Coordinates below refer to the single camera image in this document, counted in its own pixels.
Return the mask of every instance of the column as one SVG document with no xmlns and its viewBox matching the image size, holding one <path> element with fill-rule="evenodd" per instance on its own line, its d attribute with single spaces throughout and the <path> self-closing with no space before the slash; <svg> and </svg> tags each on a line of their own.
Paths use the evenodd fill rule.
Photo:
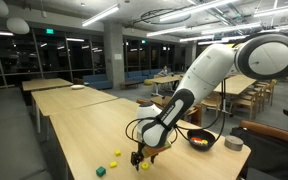
<svg viewBox="0 0 288 180">
<path fill-rule="evenodd" d="M 113 22 L 104 22 L 104 50 L 106 75 L 113 82 L 113 88 L 119 88 L 124 82 L 124 56 L 122 25 Z"/>
<path fill-rule="evenodd" d="M 185 48 L 185 69 L 196 59 L 196 42 L 189 42 Z"/>
</svg>

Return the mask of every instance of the white robotic arm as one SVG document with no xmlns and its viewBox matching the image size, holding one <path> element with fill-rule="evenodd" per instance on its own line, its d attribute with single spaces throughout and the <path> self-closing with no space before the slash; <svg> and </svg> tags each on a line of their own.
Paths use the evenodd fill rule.
<svg viewBox="0 0 288 180">
<path fill-rule="evenodd" d="M 137 118 L 156 117 L 139 122 L 138 140 L 152 148 L 163 147 L 181 116 L 201 102 L 234 69 L 259 80 L 288 77 L 288 35 L 249 36 L 237 49 L 222 44 L 209 46 L 187 70 L 162 111 L 152 104 L 138 108 Z"/>
</svg>

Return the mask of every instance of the black bowl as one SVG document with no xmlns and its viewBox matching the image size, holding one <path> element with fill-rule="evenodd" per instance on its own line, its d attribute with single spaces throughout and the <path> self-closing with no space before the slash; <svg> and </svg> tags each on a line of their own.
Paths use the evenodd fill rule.
<svg viewBox="0 0 288 180">
<path fill-rule="evenodd" d="M 187 131 L 187 138 L 191 146 L 199 151 L 209 150 L 215 142 L 214 135 L 202 129 Z"/>
</svg>

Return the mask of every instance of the exit sign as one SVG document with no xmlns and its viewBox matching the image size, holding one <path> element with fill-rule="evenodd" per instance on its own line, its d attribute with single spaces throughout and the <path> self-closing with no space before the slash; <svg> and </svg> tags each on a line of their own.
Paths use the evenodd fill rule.
<svg viewBox="0 0 288 180">
<path fill-rule="evenodd" d="M 46 29 L 46 34 L 54 34 L 54 29 Z"/>
</svg>

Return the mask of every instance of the tape roll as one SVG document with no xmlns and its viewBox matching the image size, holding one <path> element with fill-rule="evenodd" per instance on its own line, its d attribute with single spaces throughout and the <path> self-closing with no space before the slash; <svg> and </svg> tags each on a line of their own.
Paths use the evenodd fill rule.
<svg viewBox="0 0 288 180">
<path fill-rule="evenodd" d="M 243 140 L 236 136 L 226 136 L 224 145 L 234 151 L 241 151 L 243 148 Z"/>
</svg>

